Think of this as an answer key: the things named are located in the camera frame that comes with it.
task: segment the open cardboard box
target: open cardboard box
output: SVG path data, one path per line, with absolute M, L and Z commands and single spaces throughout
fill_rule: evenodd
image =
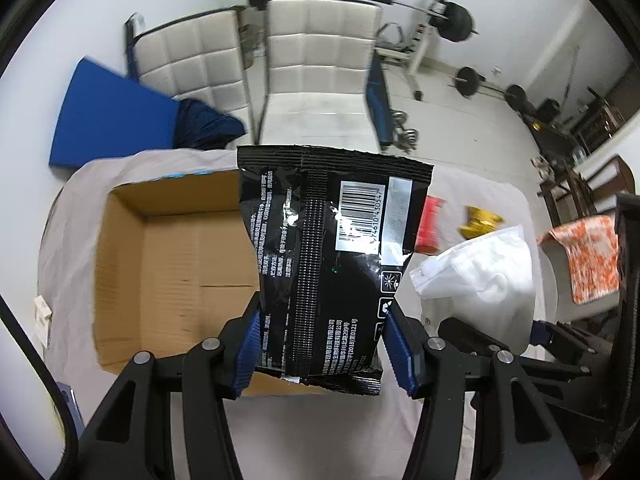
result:
M 141 350 L 166 357 L 217 336 L 259 289 L 238 203 L 239 171 L 180 175 L 114 188 L 95 264 L 94 341 L 120 373 Z M 244 394 L 317 388 L 255 373 Z

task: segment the white plastic bag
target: white plastic bag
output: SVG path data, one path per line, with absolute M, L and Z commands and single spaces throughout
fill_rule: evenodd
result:
M 522 226 L 458 244 L 427 258 L 410 276 L 420 297 L 447 298 L 444 303 L 450 316 L 505 343 L 513 352 L 526 350 L 536 295 Z

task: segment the silver bolt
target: silver bolt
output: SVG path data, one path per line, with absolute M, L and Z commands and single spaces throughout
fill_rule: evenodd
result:
M 215 350 L 220 346 L 220 339 L 217 337 L 209 337 L 202 342 L 202 347 L 205 350 Z
M 143 365 L 144 363 L 148 363 L 149 359 L 151 359 L 151 354 L 146 350 L 142 352 L 138 352 L 133 356 L 133 362 L 137 365 Z
M 447 344 L 444 342 L 444 339 L 441 337 L 431 337 L 427 341 L 427 345 L 429 345 L 429 348 L 433 350 L 442 350 Z
M 508 350 L 500 350 L 498 352 L 498 361 L 506 365 L 513 363 L 513 354 Z

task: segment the blue cushion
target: blue cushion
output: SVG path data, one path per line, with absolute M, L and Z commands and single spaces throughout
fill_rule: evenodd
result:
M 49 164 L 80 168 L 96 158 L 170 149 L 179 103 L 82 59 L 66 90 Z

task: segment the orange and white cloth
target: orange and white cloth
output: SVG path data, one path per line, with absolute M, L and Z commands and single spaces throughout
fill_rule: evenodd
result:
M 575 304 L 597 300 L 618 290 L 618 236 L 608 216 L 581 218 L 554 227 L 538 244 L 554 238 L 569 259 Z

